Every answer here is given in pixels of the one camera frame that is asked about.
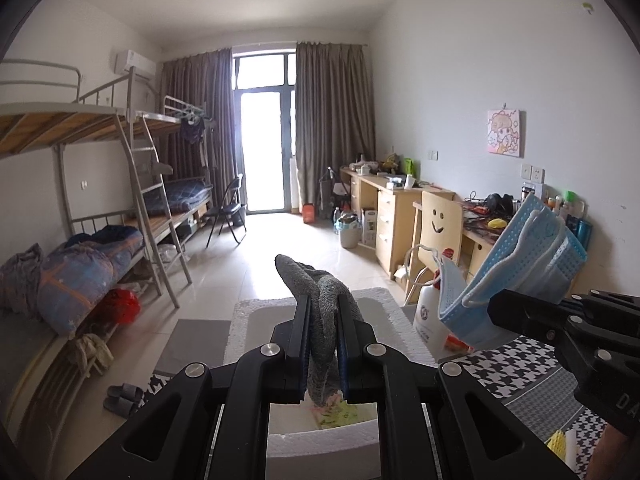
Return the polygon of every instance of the bed ladder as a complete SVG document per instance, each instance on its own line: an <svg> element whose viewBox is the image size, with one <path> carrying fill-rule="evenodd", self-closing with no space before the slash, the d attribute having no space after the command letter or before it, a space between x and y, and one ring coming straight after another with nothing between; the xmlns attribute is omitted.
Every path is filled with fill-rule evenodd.
<svg viewBox="0 0 640 480"><path fill-rule="evenodd" d="M145 193L152 192L156 189L160 190L160 197L162 198L162 205L164 206L164 214L166 217L166 221L159 227L160 231L164 231L167 227L171 232L172 241L174 242L174 246L177 250L177 258L180 260L182 264L182 270L184 271L184 275L187 278L187 282L189 284L193 283L191 279L191 275L189 273L189 268L187 267L187 260L184 257L184 251L182 250L182 244L178 239L178 233L175 231L174 222L172 221L171 210L169 208L169 201L166 196L166 189L164 188L164 179L162 178L162 173L164 168L168 168L170 170L170 166L160 163L160 159L158 157L158 150L156 150L156 145L154 143L153 137L151 136L151 132L146 124L146 120L144 117L140 117L140 121L143 126L143 145L134 146L133 145L133 121L136 118L129 118L127 120L127 127L129 130L129 137L124 132L122 124L120 123L120 118L118 116L114 117L114 122L116 124L116 128L120 135L120 142L122 147L124 148L125 155L127 157L127 162L129 163L129 174L131 179L131 189L133 190L134 201L136 203L136 214L138 215L138 220L140 222L140 227L142 227L143 237L145 239L146 252L149 257L149 261L151 263L152 275L154 285L156 286L156 291L160 296L162 294L162 289L160 285L160 278L166 287L166 290L169 292L169 296L171 297L171 301L174 304L175 308L179 308L180 304L178 303L178 299L175 296L174 290L172 289L171 283L169 282L169 275L167 274L167 270L172 266L175 259L173 259L170 263L164 264L162 262L162 258L158 251L158 244L156 243L156 239L154 238L153 231L151 229L151 224L149 221L149 215L146 212L144 195ZM138 167L136 166L134 160L134 153L139 152L148 152L150 153L150 173L154 176L154 184L149 187L143 188L140 185L140 175L138 174Z"/></svg>

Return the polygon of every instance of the disposable surgical mask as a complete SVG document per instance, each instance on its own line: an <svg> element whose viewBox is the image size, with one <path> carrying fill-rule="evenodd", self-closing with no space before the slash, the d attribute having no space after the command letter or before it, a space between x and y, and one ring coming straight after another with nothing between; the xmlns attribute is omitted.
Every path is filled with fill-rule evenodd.
<svg viewBox="0 0 640 480"><path fill-rule="evenodd" d="M517 334L491 323L487 306L492 296L506 288L559 303L585 261L584 249L562 220L530 194L462 292L455 286L446 290L447 283L459 285L451 275L462 272L439 261L440 320L476 349L497 348Z"/></svg>

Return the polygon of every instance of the mask ear loop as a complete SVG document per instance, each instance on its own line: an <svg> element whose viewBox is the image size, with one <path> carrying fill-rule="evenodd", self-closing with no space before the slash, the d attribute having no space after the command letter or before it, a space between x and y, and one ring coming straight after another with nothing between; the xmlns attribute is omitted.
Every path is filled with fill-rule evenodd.
<svg viewBox="0 0 640 480"><path fill-rule="evenodd" d="M462 299L462 306L464 306L465 308L473 308L477 306L486 306L488 304L487 301L470 300L469 296L471 296L472 293L477 293L478 290L482 291L482 289L488 285L488 283L494 278L494 275L501 268L505 267L506 265L509 265L511 263L511 260L519 256L520 252L522 251L522 245L524 243L524 240L527 237L526 235L529 233L529 230L531 229L531 225L533 224L534 219L539 214L540 214L540 211L538 211L537 209L534 209L531 212L531 215L529 215L529 218L527 218L527 221L525 222L524 227L522 228L522 232L520 233L520 237L518 238L518 242L516 244L515 249L513 250L513 253L511 253L501 262L498 262L491 269L489 269L489 271L482 277L482 280L480 280L480 282L474 287L474 289L470 290L466 294L466 296ZM558 217L556 221L558 222L558 225L559 225L562 219ZM540 261L545 260L546 258L548 258L550 253L553 254L558 250L558 247L560 246L560 244L562 243L562 240L564 239L564 230L562 229L562 226L559 225L559 227L560 228L558 229L558 234L556 235L556 238L554 239L554 241L551 243L551 245L549 245L549 247L545 250L545 252L542 253L536 259L536 261L532 264L532 266L529 267L529 271L518 281L518 283L515 285L516 287L520 286L529 277L532 270L538 266Z"/></svg>
<svg viewBox="0 0 640 480"><path fill-rule="evenodd" d="M417 276L415 277L415 280L411 280L411 278L409 278L409 259L411 259L411 255L417 251L418 249L424 249L425 251L431 251L431 254L433 255L433 259L436 262L436 265L438 266L438 270L440 270L440 253L438 252L437 249L433 248L433 247L427 247L426 245L422 245L422 244L417 244L415 246L413 246L411 249L409 249L406 254L404 255L404 272L406 272L407 275L407 279L409 280L409 283L411 285L411 289L409 290L409 294L406 297L406 300L404 300L404 305L403 306L407 306L409 304L409 300L411 299L412 295L415 292L415 289L423 286L429 286L429 285L433 285L434 283L438 283L440 281L440 274L438 275L437 278L435 278L434 280L429 280L426 283L418 283L418 280L420 280L420 278L422 277L422 275L429 270L429 267L425 267L423 269L420 270L420 272L418 272Z"/></svg>

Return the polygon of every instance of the black trash bin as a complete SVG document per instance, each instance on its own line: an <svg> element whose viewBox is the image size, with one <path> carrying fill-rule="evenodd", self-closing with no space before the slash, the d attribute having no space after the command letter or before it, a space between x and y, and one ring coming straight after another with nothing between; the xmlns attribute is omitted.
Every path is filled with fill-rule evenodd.
<svg viewBox="0 0 640 480"><path fill-rule="evenodd" d="M246 204L242 204L238 212L236 212L231 217L231 221L233 222L234 227L241 227L244 225L245 220L246 220Z"/></svg>

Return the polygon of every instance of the metal bed frame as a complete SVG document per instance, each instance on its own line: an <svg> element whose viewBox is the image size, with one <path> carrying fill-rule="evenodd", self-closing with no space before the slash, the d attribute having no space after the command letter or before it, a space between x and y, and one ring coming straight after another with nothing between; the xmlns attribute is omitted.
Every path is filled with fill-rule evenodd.
<svg viewBox="0 0 640 480"><path fill-rule="evenodd" d="M163 174L171 174L172 168L161 164L152 138L153 134L171 134L178 131L182 120L208 120L203 107L196 107L171 96L159 98L159 93L146 81L143 84L156 96L156 106L160 113L134 110L132 94L136 80L135 69L85 94L80 93L81 73L73 66L50 63L29 59L4 59L3 64L22 64L43 66L74 72L77 77L75 84L44 81L44 80L0 80L0 86L6 85L40 85L59 88L70 88L76 91L75 99L69 103L14 103L0 105L0 157L17 155L26 151L51 147L56 152L56 180L60 188L62 205L65 216L65 231L67 236L77 232L96 232L110 223L125 224L127 219L136 218L137 228L145 239L143 247L138 250L130 263L130 270L144 256L150 262L156 259L164 277L164 284L172 297L176 308L179 306L177 298L169 284L166 272L178 260L182 261L183 270L188 283L191 277L186 267L183 247L186 240L179 241L175 227L196 211L205 202L210 202L210 193L206 199L192 208L189 212L172 216L166 201ZM126 108L113 107L115 87L127 82ZM110 94L111 106L100 105L100 94ZM205 181L210 184L208 170L208 146L204 136L205 150ZM142 138L143 146L139 147L138 139ZM67 144L76 142L120 140L129 164L131 189L134 196L134 206L129 209L99 213L75 218L70 209L68 198L64 151ZM150 155L146 162L153 185L142 188L140 184L140 167L134 161L134 154ZM167 213L166 221L161 228L152 229L149 216L146 213L143 194L153 189L160 189L164 197ZM158 253L158 241L171 234L177 247L177 254L168 264L163 264ZM154 284L158 295L162 294L160 281L154 265L151 265L153 277L139 281L146 289ZM116 326L106 327L102 334L108 340L116 330ZM18 386L19 391L14 395L14 404L8 410L8 420L5 426L16 446L34 466L45 480L50 478L54 452L68 412L78 394L84 379L91 375L92 370L100 370L95 366L95 360L90 360L86 370L69 362L70 346L61 337L54 337L46 348L35 358L31 367Z"/></svg>

